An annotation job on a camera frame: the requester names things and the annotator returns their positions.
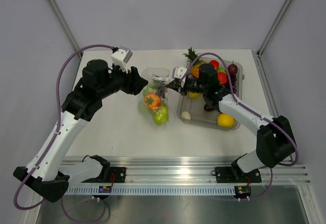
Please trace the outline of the clear zip top bag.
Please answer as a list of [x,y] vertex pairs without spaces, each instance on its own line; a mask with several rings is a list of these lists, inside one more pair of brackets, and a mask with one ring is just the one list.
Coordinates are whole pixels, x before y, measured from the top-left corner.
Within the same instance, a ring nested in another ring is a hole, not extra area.
[[168,88],[170,72],[165,68],[148,67],[142,72],[148,84],[142,89],[138,102],[139,112],[147,120],[160,126],[169,120]]

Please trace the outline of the orange toy persimmon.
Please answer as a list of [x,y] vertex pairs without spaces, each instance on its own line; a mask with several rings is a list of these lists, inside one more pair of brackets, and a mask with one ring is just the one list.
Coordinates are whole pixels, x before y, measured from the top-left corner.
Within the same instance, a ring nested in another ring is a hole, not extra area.
[[148,94],[144,97],[144,103],[149,110],[157,110],[161,106],[161,98],[158,94]]

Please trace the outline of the green toy pear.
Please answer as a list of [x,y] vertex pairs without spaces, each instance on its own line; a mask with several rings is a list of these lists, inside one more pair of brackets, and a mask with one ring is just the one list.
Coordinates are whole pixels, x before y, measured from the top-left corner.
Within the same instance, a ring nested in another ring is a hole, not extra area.
[[168,108],[166,106],[162,106],[160,109],[154,112],[153,121],[156,125],[162,125],[167,122],[169,119]]

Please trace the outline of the green toy cabbage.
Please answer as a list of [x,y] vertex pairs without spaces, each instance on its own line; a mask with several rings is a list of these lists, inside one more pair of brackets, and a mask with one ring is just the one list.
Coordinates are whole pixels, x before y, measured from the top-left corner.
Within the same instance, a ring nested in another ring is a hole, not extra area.
[[144,97],[146,97],[148,94],[158,94],[158,88],[147,85],[143,88],[142,94]]

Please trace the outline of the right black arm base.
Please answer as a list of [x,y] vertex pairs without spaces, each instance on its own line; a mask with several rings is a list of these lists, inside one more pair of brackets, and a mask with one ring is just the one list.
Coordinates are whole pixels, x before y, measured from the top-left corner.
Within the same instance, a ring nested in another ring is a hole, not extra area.
[[261,183],[262,179],[258,169],[249,173],[234,173],[230,166],[215,167],[211,175],[216,178],[217,183]]

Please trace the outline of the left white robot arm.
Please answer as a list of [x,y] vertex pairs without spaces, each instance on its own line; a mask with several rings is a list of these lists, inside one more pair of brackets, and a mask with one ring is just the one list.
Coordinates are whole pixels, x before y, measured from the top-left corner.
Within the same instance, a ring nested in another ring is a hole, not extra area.
[[89,61],[59,108],[54,131],[27,166],[15,169],[14,177],[51,203],[61,199],[71,185],[89,180],[111,182],[111,164],[103,157],[94,155],[67,169],[60,168],[61,162],[79,133],[102,108],[104,98],[118,91],[137,95],[147,84],[136,67],[123,71],[118,65],[110,68],[104,60]]

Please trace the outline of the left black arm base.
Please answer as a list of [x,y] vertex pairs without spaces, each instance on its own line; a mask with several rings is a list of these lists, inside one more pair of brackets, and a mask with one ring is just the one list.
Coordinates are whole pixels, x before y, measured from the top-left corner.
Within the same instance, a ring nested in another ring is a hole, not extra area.
[[91,178],[83,181],[83,183],[124,183],[126,178],[126,167],[110,166],[106,170],[102,170],[100,175],[96,178]]

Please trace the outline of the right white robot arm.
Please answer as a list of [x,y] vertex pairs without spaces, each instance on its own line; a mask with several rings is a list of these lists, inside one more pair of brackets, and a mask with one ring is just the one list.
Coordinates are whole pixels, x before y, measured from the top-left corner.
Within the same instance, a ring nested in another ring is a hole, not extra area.
[[231,116],[256,136],[256,149],[232,162],[230,171],[234,180],[243,181],[261,167],[272,169],[292,153],[298,153],[288,119],[265,115],[246,105],[231,89],[219,84],[213,65],[201,65],[199,78],[191,78],[186,68],[176,67],[167,87],[183,96],[189,92],[202,94],[209,107]]

